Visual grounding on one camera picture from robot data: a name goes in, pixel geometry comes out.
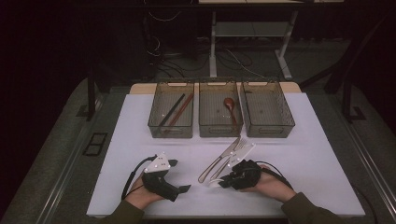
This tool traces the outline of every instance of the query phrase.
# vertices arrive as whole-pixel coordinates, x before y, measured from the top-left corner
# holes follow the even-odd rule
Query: spoon
[[[233,119],[233,126],[236,126],[236,119],[235,116],[233,115],[233,108],[235,107],[235,102],[233,101],[232,98],[225,98],[224,104],[225,106],[227,106],[228,110],[230,110],[231,118]]]

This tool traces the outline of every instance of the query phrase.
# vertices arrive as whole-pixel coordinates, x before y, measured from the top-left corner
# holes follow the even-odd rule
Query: dark background
[[[317,41],[336,37],[361,39],[390,7],[381,8],[300,12],[293,37],[313,37]],[[0,161],[0,217],[69,95],[90,68],[101,91],[108,91],[111,85],[129,85],[140,78],[133,74],[152,76],[155,68],[149,66],[150,57],[145,50],[148,37],[138,22],[142,15],[125,9],[75,9],[65,1],[0,2],[0,118],[1,141],[5,143]],[[235,15],[220,16],[227,19]],[[168,34],[162,33],[155,22],[148,24],[151,32],[193,57],[196,36],[209,34],[210,12],[184,13],[181,18],[184,20],[168,27],[174,30]],[[179,29],[180,24],[185,27],[186,20],[190,29]],[[359,77],[355,84],[396,133],[395,23],[396,13],[390,13],[364,48],[351,75]]]

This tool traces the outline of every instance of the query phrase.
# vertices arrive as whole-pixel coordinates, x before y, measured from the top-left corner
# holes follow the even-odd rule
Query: white desk leg
[[[298,14],[298,11],[293,11],[291,13],[290,22],[288,24],[288,27],[286,28],[286,33],[283,36],[282,47],[280,49],[275,50],[275,55],[277,57],[277,61],[279,63],[280,69],[282,70],[283,77],[286,80],[291,80],[292,76],[291,76],[290,70],[288,68],[288,65],[286,64],[285,58],[283,56],[285,55],[286,48],[288,47],[289,40],[291,37],[291,32],[293,31],[294,23],[296,22],[296,19],[297,19],[297,14]]]
[[[212,35],[210,37],[209,72],[211,77],[218,76],[216,67],[216,12],[212,15]]]

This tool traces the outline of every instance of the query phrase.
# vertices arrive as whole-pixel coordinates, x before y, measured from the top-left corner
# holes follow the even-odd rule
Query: transparent gray bin
[[[248,137],[286,138],[295,123],[279,82],[244,79],[241,104]]]
[[[224,104],[234,101],[232,114]],[[236,81],[231,77],[203,77],[199,83],[199,131],[201,137],[237,137],[243,126]]]
[[[148,119],[152,137],[192,138],[193,101],[193,79],[160,80]]]

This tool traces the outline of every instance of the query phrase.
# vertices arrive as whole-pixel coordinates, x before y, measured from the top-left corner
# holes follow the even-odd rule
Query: olive green sleeve
[[[298,193],[285,202],[282,210],[293,224],[344,223],[343,219],[331,211],[312,204],[303,193]]]
[[[121,201],[113,214],[100,219],[100,224],[135,224],[139,223],[145,213],[135,206]]]

